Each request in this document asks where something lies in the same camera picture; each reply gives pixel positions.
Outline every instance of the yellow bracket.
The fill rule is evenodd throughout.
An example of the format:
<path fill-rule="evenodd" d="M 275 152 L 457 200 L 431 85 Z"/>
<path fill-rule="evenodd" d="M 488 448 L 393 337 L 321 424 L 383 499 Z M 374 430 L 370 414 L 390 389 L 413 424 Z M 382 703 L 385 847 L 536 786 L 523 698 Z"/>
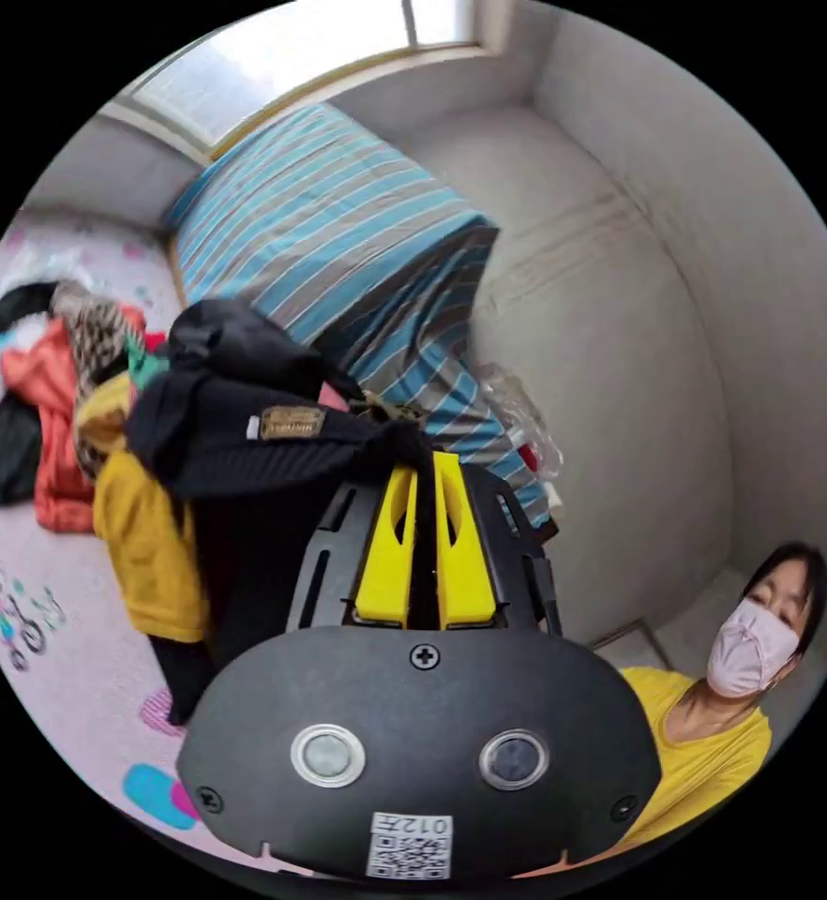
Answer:
<path fill-rule="evenodd" d="M 434 453 L 432 458 L 439 627 L 489 624 L 495 615 L 495 595 L 460 460 L 451 453 Z"/>
<path fill-rule="evenodd" d="M 360 619 L 407 627 L 414 568 L 416 472 L 396 466 L 388 480 L 369 542 L 354 607 Z M 398 526 L 404 519 L 402 534 Z"/>

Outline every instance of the play mat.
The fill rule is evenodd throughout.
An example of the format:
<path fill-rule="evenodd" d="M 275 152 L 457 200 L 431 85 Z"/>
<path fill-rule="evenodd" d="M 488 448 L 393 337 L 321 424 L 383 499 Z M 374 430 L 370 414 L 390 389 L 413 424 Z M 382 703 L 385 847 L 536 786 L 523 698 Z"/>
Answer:
<path fill-rule="evenodd" d="M 138 309 L 147 331 L 180 311 L 153 235 L 85 216 L 21 212 L 0 243 L 0 298 L 73 279 Z M 108 803 L 189 847 L 268 871 L 198 820 L 175 776 L 182 729 L 145 635 L 129 623 L 104 543 L 46 531 L 30 502 L 0 506 L 0 667 L 42 734 Z"/>

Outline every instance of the black hair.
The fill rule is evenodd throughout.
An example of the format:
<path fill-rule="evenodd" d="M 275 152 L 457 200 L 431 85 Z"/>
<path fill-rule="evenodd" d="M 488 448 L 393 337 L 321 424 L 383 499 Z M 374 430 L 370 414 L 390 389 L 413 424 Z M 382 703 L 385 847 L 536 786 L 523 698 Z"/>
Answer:
<path fill-rule="evenodd" d="M 755 585 L 762 582 L 777 566 L 782 563 L 798 561 L 804 563 L 804 596 L 810 606 L 807 616 L 807 624 L 798 642 L 795 654 L 803 653 L 814 639 L 823 620 L 823 612 L 826 610 L 827 601 L 827 565 L 823 554 L 816 547 L 811 547 L 802 541 L 789 541 L 780 544 L 759 566 L 744 587 L 743 596 L 747 596 Z"/>

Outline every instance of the yellow garment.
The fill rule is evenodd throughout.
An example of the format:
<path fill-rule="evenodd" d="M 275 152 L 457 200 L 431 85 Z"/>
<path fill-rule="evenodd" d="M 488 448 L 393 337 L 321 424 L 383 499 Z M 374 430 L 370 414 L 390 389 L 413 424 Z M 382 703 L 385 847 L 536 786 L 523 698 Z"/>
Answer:
<path fill-rule="evenodd" d="M 693 679 L 649 667 L 626 668 L 621 674 L 648 716 L 662 774 L 654 796 L 617 850 L 653 841 L 725 800 L 763 765 L 772 736 L 766 716 L 755 710 L 722 734 L 670 743 L 664 735 L 664 720 Z"/>
<path fill-rule="evenodd" d="M 129 373 L 122 372 L 100 384 L 76 411 L 76 433 L 105 456 L 126 449 L 123 425 L 129 415 L 130 388 Z"/>
<path fill-rule="evenodd" d="M 132 624 L 156 638 L 202 640 L 209 610 L 191 510 L 185 507 L 180 529 L 164 488 L 132 454 L 114 453 L 98 476 L 92 511 Z"/>

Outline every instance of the qr code label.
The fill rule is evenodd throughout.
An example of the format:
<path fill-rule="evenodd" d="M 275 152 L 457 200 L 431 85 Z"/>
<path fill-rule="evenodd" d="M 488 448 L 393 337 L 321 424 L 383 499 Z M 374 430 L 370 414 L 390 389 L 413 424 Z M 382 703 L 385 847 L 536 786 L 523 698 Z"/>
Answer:
<path fill-rule="evenodd" d="M 451 816 L 373 813 L 367 875 L 407 881 L 451 878 Z"/>

